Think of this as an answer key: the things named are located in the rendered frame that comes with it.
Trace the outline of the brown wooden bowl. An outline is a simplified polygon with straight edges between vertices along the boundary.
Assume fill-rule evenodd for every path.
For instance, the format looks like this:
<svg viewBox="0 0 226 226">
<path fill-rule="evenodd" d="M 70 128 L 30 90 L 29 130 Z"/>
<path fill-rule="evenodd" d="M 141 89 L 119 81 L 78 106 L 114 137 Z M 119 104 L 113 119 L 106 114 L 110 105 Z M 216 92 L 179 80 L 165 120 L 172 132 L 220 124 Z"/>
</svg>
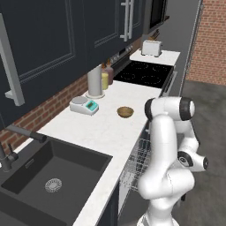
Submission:
<svg viewBox="0 0 226 226">
<path fill-rule="evenodd" d="M 131 117 L 133 114 L 134 110 L 130 107 L 120 107 L 117 109 L 117 114 L 122 117 L 122 118 L 128 118 Z"/>
</svg>

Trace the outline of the yellow cup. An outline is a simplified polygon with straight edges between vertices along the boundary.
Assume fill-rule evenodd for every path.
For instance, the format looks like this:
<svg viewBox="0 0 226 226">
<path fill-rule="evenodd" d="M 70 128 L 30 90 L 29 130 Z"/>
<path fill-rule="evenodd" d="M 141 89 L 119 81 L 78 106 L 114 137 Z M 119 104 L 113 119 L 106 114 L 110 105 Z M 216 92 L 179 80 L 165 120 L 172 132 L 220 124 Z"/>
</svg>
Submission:
<svg viewBox="0 0 226 226">
<path fill-rule="evenodd" d="M 102 90 L 108 89 L 109 86 L 109 74 L 106 72 L 102 73 Z"/>
</svg>

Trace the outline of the grey dishwasher door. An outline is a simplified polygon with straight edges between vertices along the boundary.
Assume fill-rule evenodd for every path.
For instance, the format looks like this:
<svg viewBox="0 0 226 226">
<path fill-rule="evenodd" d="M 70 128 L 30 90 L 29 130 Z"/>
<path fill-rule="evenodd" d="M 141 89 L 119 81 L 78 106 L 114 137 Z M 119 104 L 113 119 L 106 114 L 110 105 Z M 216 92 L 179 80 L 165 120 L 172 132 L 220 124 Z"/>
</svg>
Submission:
<svg viewBox="0 0 226 226">
<path fill-rule="evenodd" d="M 137 226 L 147 206 L 148 201 L 142 199 L 138 192 L 121 186 L 119 188 L 118 226 Z"/>
</svg>

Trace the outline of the narrow dark cupboard door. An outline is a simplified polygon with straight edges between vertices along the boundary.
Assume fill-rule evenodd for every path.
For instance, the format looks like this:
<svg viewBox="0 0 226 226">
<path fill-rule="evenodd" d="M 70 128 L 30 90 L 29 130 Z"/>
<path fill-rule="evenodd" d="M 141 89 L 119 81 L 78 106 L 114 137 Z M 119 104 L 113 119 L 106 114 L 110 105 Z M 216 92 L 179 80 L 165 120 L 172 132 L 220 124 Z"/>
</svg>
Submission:
<svg viewBox="0 0 226 226">
<path fill-rule="evenodd" d="M 132 38 L 129 39 L 130 42 L 136 41 L 142 35 L 145 2 L 146 0 L 134 0 Z"/>
</svg>

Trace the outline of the large dark cupboard door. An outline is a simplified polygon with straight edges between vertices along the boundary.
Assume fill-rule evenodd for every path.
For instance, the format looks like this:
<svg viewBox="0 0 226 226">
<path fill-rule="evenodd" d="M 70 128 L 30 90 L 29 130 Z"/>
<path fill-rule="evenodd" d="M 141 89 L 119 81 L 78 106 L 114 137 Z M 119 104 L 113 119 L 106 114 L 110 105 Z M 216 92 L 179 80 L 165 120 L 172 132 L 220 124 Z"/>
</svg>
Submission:
<svg viewBox="0 0 226 226">
<path fill-rule="evenodd" d="M 0 130 L 86 73 L 82 0 L 0 0 L 25 103 L 17 106 L 0 57 Z"/>
</svg>

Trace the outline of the white kitchen scale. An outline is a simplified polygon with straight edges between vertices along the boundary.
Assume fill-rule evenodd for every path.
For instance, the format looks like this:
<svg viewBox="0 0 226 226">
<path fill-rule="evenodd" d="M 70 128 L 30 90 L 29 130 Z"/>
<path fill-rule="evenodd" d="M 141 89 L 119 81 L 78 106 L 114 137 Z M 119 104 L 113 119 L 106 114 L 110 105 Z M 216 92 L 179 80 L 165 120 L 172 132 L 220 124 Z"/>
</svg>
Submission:
<svg viewBox="0 0 226 226">
<path fill-rule="evenodd" d="M 88 100 L 84 96 L 77 96 L 70 101 L 70 110 L 92 116 L 99 110 L 99 105 L 95 101 Z"/>
</svg>

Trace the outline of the white paper towel roll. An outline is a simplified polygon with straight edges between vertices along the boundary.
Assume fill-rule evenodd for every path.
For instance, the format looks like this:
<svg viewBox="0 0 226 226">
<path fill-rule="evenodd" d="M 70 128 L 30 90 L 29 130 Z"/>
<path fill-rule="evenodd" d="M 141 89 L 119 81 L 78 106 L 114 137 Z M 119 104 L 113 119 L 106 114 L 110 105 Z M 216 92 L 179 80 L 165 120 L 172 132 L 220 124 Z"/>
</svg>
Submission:
<svg viewBox="0 0 226 226">
<path fill-rule="evenodd" d="M 88 90 L 86 96 L 90 99 L 101 99 L 102 91 L 102 66 L 99 64 L 87 74 Z"/>
</svg>

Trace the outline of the brown glass jar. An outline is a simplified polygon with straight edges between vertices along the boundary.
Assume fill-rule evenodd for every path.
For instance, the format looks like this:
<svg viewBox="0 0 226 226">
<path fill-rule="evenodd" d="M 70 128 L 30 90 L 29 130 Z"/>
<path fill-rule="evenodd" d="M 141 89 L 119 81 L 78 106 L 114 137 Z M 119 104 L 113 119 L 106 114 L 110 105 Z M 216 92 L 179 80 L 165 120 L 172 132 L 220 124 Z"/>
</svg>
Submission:
<svg viewBox="0 0 226 226">
<path fill-rule="evenodd" d="M 109 84 L 111 85 L 113 83 L 114 79 L 114 69 L 111 67 L 110 64 L 107 64 L 105 67 L 105 72 L 109 75 Z"/>
</svg>

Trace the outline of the black hob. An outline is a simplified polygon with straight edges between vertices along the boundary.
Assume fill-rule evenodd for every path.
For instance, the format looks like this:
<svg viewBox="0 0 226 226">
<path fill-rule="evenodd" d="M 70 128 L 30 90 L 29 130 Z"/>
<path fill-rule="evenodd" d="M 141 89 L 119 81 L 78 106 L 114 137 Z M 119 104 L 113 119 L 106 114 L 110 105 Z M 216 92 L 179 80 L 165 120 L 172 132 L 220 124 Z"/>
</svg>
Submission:
<svg viewBox="0 0 226 226">
<path fill-rule="evenodd" d="M 164 88 L 173 69 L 171 65 L 131 61 L 114 77 L 114 80 L 146 87 Z"/>
</svg>

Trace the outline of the black sink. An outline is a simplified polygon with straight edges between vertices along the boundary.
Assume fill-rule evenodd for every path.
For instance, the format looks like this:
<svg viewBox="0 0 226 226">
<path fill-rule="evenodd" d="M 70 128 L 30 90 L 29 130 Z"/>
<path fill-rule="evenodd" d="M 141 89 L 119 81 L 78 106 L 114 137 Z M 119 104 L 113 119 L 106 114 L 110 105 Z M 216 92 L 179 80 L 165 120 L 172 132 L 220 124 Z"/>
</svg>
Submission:
<svg viewBox="0 0 226 226">
<path fill-rule="evenodd" d="M 0 226 L 72 226 L 111 159 L 52 138 L 0 146 Z"/>
</svg>

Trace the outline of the white toaster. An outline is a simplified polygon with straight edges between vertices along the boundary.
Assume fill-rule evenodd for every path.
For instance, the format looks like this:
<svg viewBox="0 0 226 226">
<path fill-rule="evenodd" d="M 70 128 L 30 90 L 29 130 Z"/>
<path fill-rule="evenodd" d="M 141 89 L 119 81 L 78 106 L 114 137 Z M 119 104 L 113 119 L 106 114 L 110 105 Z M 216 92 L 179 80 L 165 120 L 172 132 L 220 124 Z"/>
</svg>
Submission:
<svg viewBox="0 0 226 226">
<path fill-rule="evenodd" d="M 158 57 L 162 53 L 162 43 L 160 41 L 148 41 L 143 42 L 141 54 L 144 56 Z"/>
</svg>

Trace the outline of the dark grey tap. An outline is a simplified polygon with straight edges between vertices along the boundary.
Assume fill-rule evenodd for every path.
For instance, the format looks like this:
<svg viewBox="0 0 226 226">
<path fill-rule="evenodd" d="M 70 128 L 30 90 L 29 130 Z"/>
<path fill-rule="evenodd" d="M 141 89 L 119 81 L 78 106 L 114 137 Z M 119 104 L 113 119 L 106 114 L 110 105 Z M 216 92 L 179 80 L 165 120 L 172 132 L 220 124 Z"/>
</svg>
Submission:
<svg viewBox="0 0 226 226">
<path fill-rule="evenodd" d="M 10 132 L 16 132 L 20 135 L 25 135 L 31 139 L 39 141 L 40 143 L 45 142 L 47 139 L 46 135 L 40 134 L 38 132 L 31 132 L 27 129 L 17 127 L 12 124 L 9 125 L 6 130 Z M 2 165 L 3 172 L 9 172 L 11 170 L 12 163 L 17 161 L 19 158 L 19 155 L 12 151 L 11 145 L 8 145 L 8 147 L 10 149 L 10 153 L 6 154 L 2 144 L 0 143 L 0 164 Z"/>
</svg>

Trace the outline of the dark lower cupboard front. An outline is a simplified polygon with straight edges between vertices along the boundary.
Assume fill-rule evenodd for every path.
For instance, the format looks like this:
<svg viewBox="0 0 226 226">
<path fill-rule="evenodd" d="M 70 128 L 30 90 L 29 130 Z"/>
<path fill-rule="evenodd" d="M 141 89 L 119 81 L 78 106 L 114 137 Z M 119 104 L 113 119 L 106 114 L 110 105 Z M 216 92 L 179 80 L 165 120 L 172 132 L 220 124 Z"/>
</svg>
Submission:
<svg viewBox="0 0 226 226">
<path fill-rule="evenodd" d="M 119 185 L 116 185 L 97 226 L 117 226 Z"/>
</svg>

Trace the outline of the grey fridge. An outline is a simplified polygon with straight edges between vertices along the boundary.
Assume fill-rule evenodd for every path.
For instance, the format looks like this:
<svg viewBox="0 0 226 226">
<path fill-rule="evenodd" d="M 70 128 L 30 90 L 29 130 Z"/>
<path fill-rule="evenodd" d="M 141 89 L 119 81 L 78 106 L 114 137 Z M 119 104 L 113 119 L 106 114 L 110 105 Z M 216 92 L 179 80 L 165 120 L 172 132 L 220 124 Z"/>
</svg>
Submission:
<svg viewBox="0 0 226 226">
<path fill-rule="evenodd" d="M 160 26 L 158 39 L 162 41 L 164 50 L 180 53 L 175 69 L 177 76 L 170 89 L 170 95 L 180 96 L 182 94 L 192 61 L 202 10 L 203 0 L 168 0 L 169 19 Z"/>
</svg>

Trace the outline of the black microwave oven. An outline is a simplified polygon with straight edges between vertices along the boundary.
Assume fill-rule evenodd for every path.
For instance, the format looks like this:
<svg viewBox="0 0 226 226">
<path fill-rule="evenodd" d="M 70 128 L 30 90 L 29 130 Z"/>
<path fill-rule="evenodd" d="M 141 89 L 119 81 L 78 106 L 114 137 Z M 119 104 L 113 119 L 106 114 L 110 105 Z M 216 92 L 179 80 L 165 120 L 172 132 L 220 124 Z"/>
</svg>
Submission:
<svg viewBox="0 0 226 226">
<path fill-rule="evenodd" d="M 143 34 L 149 34 L 165 20 L 168 0 L 146 0 Z"/>
</svg>

